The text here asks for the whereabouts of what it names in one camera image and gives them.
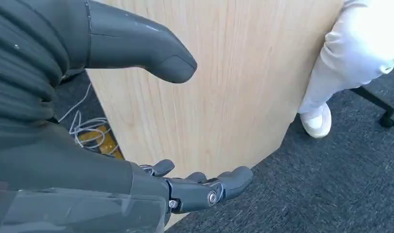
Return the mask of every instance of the prosthetic hand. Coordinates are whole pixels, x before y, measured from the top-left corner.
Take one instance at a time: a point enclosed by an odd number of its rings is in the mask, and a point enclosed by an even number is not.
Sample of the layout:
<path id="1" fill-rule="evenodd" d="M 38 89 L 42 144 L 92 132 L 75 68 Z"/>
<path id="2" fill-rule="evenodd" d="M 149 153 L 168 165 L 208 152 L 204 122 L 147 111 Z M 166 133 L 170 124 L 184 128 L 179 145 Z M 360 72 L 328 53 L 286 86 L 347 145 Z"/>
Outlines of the prosthetic hand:
<path id="1" fill-rule="evenodd" d="M 126 232 L 126 226 L 138 222 L 155 225 L 161 215 L 167 222 L 170 213 L 210 208 L 247 187 L 252 172 L 246 167 L 209 180 L 202 173 L 164 178 L 174 168 L 168 160 L 140 167 L 92 153 L 78 147 L 63 127 L 48 122 L 53 88 L 67 70 L 123 67 L 142 67 L 168 82 L 183 83 L 197 64 L 170 30 L 127 11 L 91 0 L 0 0 L 0 187 L 19 190 L 11 211 L 0 210 L 0 220 L 29 227 L 30 219 L 21 219 L 27 215 L 9 213 L 32 203 L 20 213 L 32 213 L 36 223 L 60 224 L 55 227 L 63 232 Z M 36 197 L 45 197 L 52 188 L 67 198 L 31 202 L 29 193 L 21 194 L 33 190 Z M 113 201 L 81 204 L 88 197 L 70 198 L 81 192 Z M 116 194 L 125 197 L 116 201 Z M 24 203 L 19 197 L 25 197 Z M 163 203 L 162 214 L 152 209 L 155 200 Z M 49 208 L 57 202 L 65 212 Z M 124 214 L 115 215 L 113 206 Z M 39 208 L 41 218 L 35 214 Z"/>
<path id="2" fill-rule="evenodd" d="M 140 166 L 153 177 L 163 177 L 174 169 L 171 160 L 162 160 L 154 166 Z M 168 185 L 168 213 L 183 214 L 208 209 L 218 202 L 239 196 L 251 182 L 252 171 L 244 166 L 224 172 L 217 178 L 207 179 L 205 174 L 194 172 L 185 179 L 160 178 Z"/>

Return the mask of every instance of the wooden panel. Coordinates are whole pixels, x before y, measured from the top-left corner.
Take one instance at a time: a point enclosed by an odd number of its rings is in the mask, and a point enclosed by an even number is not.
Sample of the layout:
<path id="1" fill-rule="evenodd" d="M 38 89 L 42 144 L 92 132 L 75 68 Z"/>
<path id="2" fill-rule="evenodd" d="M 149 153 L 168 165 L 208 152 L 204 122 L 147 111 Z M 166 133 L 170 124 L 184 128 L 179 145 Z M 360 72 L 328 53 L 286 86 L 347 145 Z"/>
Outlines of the wooden panel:
<path id="1" fill-rule="evenodd" d="M 216 176 L 276 150 L 343 0 L 104 0 L 170 28 L 198 62 L 185 84 L 90 70 L 127 160 Z"/>

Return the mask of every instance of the person's foot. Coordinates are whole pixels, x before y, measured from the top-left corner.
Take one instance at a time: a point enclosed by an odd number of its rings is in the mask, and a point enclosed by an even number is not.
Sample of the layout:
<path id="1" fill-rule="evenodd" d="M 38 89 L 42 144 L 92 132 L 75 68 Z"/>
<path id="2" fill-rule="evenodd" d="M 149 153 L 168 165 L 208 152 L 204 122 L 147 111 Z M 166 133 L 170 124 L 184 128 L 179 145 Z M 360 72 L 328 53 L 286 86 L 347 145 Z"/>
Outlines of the person's foot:
<path id="1" fill-rule="evenodd" d="M 314 138 L 327 136 L 331 129 L 331 112 L 326 103 L 315 110 L 300 115 L 306 132 Z"/>

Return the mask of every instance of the wire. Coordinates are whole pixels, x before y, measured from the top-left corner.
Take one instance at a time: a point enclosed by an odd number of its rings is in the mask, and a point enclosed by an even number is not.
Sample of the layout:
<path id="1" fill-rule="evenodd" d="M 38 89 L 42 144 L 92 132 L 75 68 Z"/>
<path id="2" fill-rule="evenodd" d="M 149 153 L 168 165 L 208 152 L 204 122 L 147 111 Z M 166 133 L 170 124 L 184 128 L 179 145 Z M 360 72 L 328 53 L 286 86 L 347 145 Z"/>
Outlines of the wire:
<path id="1" fill-rule="evenodd" d="M 74 106 L 72 106 L 67 113 L 65 113 L 59 120 L 58 122 L 63 121 L 73 110 L 75 110 L 75 108 L 77 108 L 79 105 L 81 105 L 85 99 L 88 97 L 89 94 L 89 90 L 91 89 L 92 84 L 90 83 L 88 85 L 88 88 L 86 89 L 86 93 L 85 96 L 78 102 L 76 103 Z M 97 129 L 100 126 L 103 125 L 108 125 L 108 129 L 106 129 L 105 132 L 103 132 L 102 130 Z M 74 137 L 74 141 L 76 144 L 78 144 L 80 147 L 82 148 L 86 148 L 89 150 L 94 151 L 95 148 L 100 147 L 104 141 L 105 141 L 105 135 L 107 133 L 109 133 L 111 131 L 111 128 L 109 126 L 109 122 L 107 120 L 107 118 L 105 117 L 97 117 L 91 120 L 87 120 L 87 121 L 82 121 L 82 114 L 80 110 L 77 110 L 74 116 L 74 119 L 72 120 L 71 126 L 69 128 L 69 134 L 71 136 Z M 98 132 L 99 135 L 93 138 L 89 138 L 86 140 L 80 140 L 79 135 L 81 133 L 87 133 L 87 132 Z M 84 144 L 89 143 L 90 145 L 92 145 L 90 142 L 96 142 L 97 139 L 101 138 L 100 142 L 97 142 L 95 145 L 93 146 L 85 146 Z M 119 148 L 119 145 L 117 144 L 115 146 L 115 148 L 113 148 L 108 154 L 108 156 L 113 156 L 114 152 Z"/>

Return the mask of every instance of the chair leg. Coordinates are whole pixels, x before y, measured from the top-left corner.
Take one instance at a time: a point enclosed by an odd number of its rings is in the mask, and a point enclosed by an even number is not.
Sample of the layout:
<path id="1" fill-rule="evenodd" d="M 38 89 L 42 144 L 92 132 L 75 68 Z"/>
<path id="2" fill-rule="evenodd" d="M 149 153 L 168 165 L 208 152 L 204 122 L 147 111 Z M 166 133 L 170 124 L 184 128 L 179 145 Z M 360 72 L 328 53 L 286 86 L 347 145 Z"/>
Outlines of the chair leg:
<path id="1" fill-rule="evenodd" d="M 391 128 L 394 126 L 394 120 L 391 118 L 394 114 L 394 108 L 380 99 L 378 96 L 371 93 L 364 87 L 358 87 L 351 89 L 352 92 L 356 93 L 357 95 L 363 97 L 364 99 L 370 101 L 371 103 L 377 105 L 378 107 L 386 110 L 383 116 L 380 118 L 379 123 L 382 127 Z"/>

